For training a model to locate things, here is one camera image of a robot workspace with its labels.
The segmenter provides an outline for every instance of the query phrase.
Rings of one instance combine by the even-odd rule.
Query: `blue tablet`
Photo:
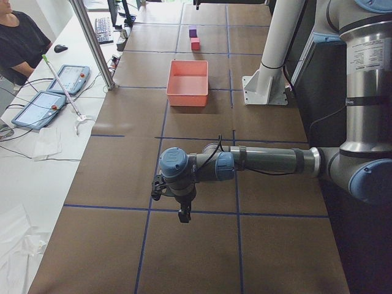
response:
[[[17,126],[39,130],[55,118],[66,103],[65,95],[39,91],[11,122]]]
[[[90,75],[90,68],[88,66],[71,66],[69,64],[65,64],[60,68],[57,75],[67,92],[71,96],[74,96],[86,83],[86,80]],[[56,79],[53,79],[47,91],[64,94],[64,91],[61,89]]]

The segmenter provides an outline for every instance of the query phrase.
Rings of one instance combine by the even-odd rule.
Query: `black fabric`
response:
[[[35,69],[42,59],[41,55],[46,53],[50,40],[31,17],[23,12],[12,13],[19,19],[18,26],[9,27],[0,24],[1,74],[6,79],[23,85],[27,78],[11,67],[26,61]]]

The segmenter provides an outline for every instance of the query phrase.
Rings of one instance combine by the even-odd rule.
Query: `blue joint cap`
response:
[[[159,157],[159,166],[165,178],[179,176],[188,164],[188,155],[184,150],[173,147],[166,149]]]
[[[355,2],[370,12],[390,13],[392,12],[391,0],[355,0]]]
[[[219,181],[234,178],[234,157],[230,152],[221,152],[215,160],[215,175]]]
[[[379,159],[361,167],[350,179],[349,191],[368,204],[392,201],[392,159]]]

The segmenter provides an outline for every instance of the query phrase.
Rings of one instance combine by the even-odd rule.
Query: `computer mouse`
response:
[[[63,51],[65,51],[65,50],[67,50],[67,49],[68,49],[68,47],[65,46],[65,45],[56,45],[56,46],[55,46],[55,52],[56,52],[56,53],[63,52]]]

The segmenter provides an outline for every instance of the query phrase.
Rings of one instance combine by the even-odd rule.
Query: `white desk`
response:
[[[94,22],[95,17],[105,14],[102,12],[89,13],[90,19]],[[68,50],[55,53],[53,48],[57,44],[64,44]],[[105,60],[109,61],[114,54],[119,56],[116,44],[109,43],[101,46]],[[86,65],[91,69],[90,78],[85,87],[99,74],[98,67],[89,49],[78,19],[74,16],[59,37],[53,42],[47,57],[52,65],[58,70],[63,64]],[[40,78],[52,78],[47,65],[42,61],[30,77],[30,81]],[[34,87],[46,90],[50,81],[33,83]],[[94,86],[84,92],[76,101],[80,112],[97,118],[100,108],[104,102],[107,89],[102,77],[98,77]],[[30,86],[25,86],[18,93],[18,97],[13,100],[13,104],[26,104],[25,99],[30,101],[36,90]],[[12,126],[11,120],[20,109],[8,109],[5,111],[2,120]],[[87,121],[79,126],[79,136],[76,136],[74,124],[77,119],[72,106],[68,104],[62,109],[58,116],[48,126],[57,129],[60,136],[62,151],[51,156],[55,159],[76,159],[80,160],[89,140],[94,122]],[[24,134],[26,129],[15,129],[14,138]],[[38,140],[38,131],[32,131],[27,135],[11,141],[0,142],[0,145],[23,153],[29,157]],[[30,223],[37,232],[52,233],[56,224],[60,210],[67,196],[69,187],[78,168],[79,161],[33,161],[19,154],[15,154],[0,148],[0,214],[10,211],[12,208],[23,205],[29,217]],[[28,273],[28,281],[31,281],[36,271]]]

